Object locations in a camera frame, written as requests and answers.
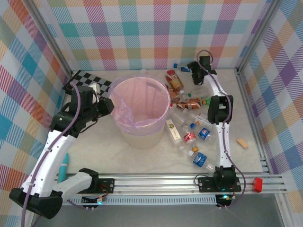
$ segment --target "trash can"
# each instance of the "trash can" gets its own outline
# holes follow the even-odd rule
[[[111,114],[131,146],[148,149],[161,140],[170,105],[164,84],[148,74],[118,78],[109,98],[115,106]]]

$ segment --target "white floor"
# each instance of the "white floor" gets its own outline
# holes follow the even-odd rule
[[[166,70],[148,70],[165,82]],[[259,154],[244,108],[241,93],[233,70],[217,70],[223,89],[233,95],[233,116],[230,123],[230,144],[232,159],[245,173],[262,172]],[[139,71],[89,71],[89,73],[113,81],[118,77],[137,74]],[[178,72],[185,85],[185,91],[195,86],[190,73]],[[207,113],[207,107],[198,112]],[[249,147],[244,150],[236,143],[242,137]],[[200,152],[216,161],[216,147],[199,142]],[[69,150],[70,163],[68,173],[76,173],[81,168],[89,168],[99,173],[197,173],[196,167],[187,156],[174,148],[165,132],[158,145],[151,149],[139,150],[131,147],[122,137],[112,117],[100,118],[98,123],[78,137],[76,144]]]

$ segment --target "blue handle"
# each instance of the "blue handle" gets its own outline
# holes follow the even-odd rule
[[[66,153],[62,164],[59,168],[59,173],[58,173],[58,183],[61,183],[62,181],[64,181],[66,179],[66,171],[67,171],[67,165],[69,163],[70,160],[70,156],[68,153]]]

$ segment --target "red object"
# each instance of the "red object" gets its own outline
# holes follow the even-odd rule
[[[169,74],[170,76],[175,75],[176,72],[174,70],[168,70],[167,74]]]
[[[263,185],[263,179],[256,177],[253,181],[252,190],[254,192],[261,192]]]

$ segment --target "plaid wall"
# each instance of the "plaid wall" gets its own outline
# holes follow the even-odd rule
[[[73,70],[166,69],[201,49],[234,68],[268,2],[35,0]]]
[[[303,222],[303,0],[284,0],[244,70],[246,89],[275,174]]]
[[[67,76],[21,0],[0,6],[0,226],[20,215],[9,192],[41,154]]]
[[[236,68],[239,67],[239,65],[240,65],[240,63],[241,63],[243,57],[245,56],[245,54],[246,54],[246,52],[247,52],[247,49],[248,49],[249,45],[251,44],[251,42],[252,42],[252,40],[254,39],[254,37],[255,37],[257,31],[259,30],[259,28],[260,28],[260,26],[261,26],[261,22],[262,22],[262,20],[264,19],[265,15],[266,15],[266,13],[267,13],[269,7],[270,7],[270,4],[271,4],[272,2],[273,2],[273,0],[267,0],[267,1],[266,1],[266,3],[265,3],[265,5],[264,5],[264,7],[263,7],[263,9],[262,9],[262,11],[261,11],[261,13],[260,13],[260,15],[259,15],[257,21],[256,21],[256,23],[255,23],[253,29],[252,29],[251,32],[250,32],[250,35],[249,35],[249,37],[248,37],[248,39],[247,39],[247,41],[246,41],[246,43],[245,43],[245,46],[244,46],[243,49],[242,49],[242,52],[241,52],[241,54],[240,54],[240,57],[239,57],[238,60],[237,60],[237,63],[236,63],[236,65],[235,65]]]

